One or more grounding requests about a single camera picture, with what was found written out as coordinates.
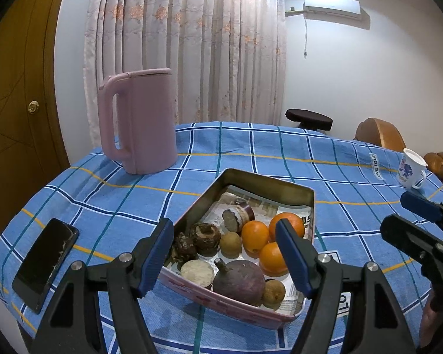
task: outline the blue plaid tablecloth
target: blue plaid tablecloth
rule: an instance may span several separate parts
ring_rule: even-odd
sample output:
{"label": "blue plaid tablecloth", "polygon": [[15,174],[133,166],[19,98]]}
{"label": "blue plaid tablecloth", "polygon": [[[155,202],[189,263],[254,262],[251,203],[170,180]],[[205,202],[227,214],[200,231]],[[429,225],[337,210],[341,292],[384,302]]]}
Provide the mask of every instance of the blue plaid tablecloth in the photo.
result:
{"label": "blue plaid tablecloth", "polygon": [[[443,239],[443,232],[400,206],[404,189],[395,178],[400,153],[269,125],[212,122],[179,125],[176,131],[179,159],[170,169],[132,176],[96,149],[33,196],[1,234],[0,298],[31,336],[36,334],[53,290],[71,262],[95,265],[131,251],[140,238],[152,233],[161,217],[176,221],[221,171],[238,168],[314,189],[315,248],[336,252],[346,264],[377,262],[417,340],[430,284],[416,262],[381,239],[379,226],[385,216],[397,213],[439,238]],[[376,155],[379,174],[373,172],[371,154]],[[430,172],[422,193],[443,202],[443,186]],[[11,284],[23,257],[53,217],[73,224],[80,236],[54,281],[43,311],[36,315]],[[159,282],[140,305],[160,353],[288,353],[309,302],[295,322],[278,331],[205,309]],[[108,351],[118,353],[106,293],[100,294],[100,312]],[[340,352],[345,322],[340,313],[330,353]]]}

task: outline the cracked phone screen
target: cracked phone screen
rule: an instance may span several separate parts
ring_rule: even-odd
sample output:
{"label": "cracked phone screen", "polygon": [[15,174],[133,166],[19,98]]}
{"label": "cracked phone screen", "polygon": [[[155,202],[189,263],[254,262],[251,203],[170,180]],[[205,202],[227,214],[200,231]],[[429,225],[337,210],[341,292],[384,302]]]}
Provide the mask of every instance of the cracked phone screen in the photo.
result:
{"label": "cracked phone screen", "polygon": [[72,248],[78,230],[52,219],[21,264],[13,289],[32,310],[39,312],[59,267]]}

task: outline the taro root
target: taro root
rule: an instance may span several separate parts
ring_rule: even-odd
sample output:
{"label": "taro root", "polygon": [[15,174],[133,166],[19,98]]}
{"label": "taro root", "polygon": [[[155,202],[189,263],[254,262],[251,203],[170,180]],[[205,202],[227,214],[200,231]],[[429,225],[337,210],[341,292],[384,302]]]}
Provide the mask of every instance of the taro root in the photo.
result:
{"label": "taro root", "polygon": [[246,260],[225,263],[217,258],[215,265],[218,273],[212,286],[214,292],[248,305],[261,304],[266,284],[264,274],[256,264]]}
{"label": "taro root", "polygon": [[238,258],[242,250],[241,237],[234,232],[222,235],[220,240],[220,250],[227,258]]}
{"label": "taro root", "polygon": [[188,279],[201,287],[209,288],[214,281],[215,272],[208,262],[192,260],[186,262],[180,270],[182,278]]}
{"label": "taro root", "polygon": [[190,229],[190,238],[199,254],[206,257],[212,257],[218,250],[218,244],[222,237],[220,231],[214,224],[199,222]]}
{"label": "taro root", "polygon": [[190,260],[196,260],[197,250],[192,239],[187,237],[184,233],[179,233],[175,238],[172,247],[172,259],[174,261],[185,263]]}
{"label": "taro root", "polygon": [[225,227],[229,231],[239,233],[247,222],[254,221],[254,212],[251,206],[243,202],[240,205],[226,209],[222,214],[222,218]]}
{"label": "taro root", "polygon": [[285,286],[276,279],[266,280],[266,287],[263,294],[263,305],[270,309],[278,309],[285,297]]}

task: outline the purple turnip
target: purple turnip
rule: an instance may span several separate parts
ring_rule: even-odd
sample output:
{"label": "purple turnip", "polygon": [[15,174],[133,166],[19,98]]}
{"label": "purple turnip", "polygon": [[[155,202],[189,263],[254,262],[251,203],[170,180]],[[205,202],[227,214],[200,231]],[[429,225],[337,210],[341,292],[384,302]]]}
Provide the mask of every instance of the purple turnip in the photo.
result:
{"label": "purple turnip", "polygon": [[214,292],[245,304],[261,304],[266,283],[263,272],[256,264],[246,260],[225,263],[217,258],[215,265],[218,273],[212,285]]}

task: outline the sliced root vegetable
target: sliced root vegetable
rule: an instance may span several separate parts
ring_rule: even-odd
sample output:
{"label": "sliced root vegetable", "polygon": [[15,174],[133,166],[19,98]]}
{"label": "sliced root vegetable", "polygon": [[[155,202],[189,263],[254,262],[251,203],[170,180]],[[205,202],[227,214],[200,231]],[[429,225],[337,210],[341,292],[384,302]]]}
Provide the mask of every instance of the sliced root vegetable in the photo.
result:
{"label": "sliced root vegetable", "polygon": [[209,288],[214,281],[215,272],[208,262],[192,260],[186,262],[180,270],[180,275],[201,287]]}
{"label": "sliced root vegetable", "polygon": [[253,209],[247,203],[244,204],[245,206],[233,206],[223,212],[222,218],[229,231],[239,233],[247,222],[254,221]]}

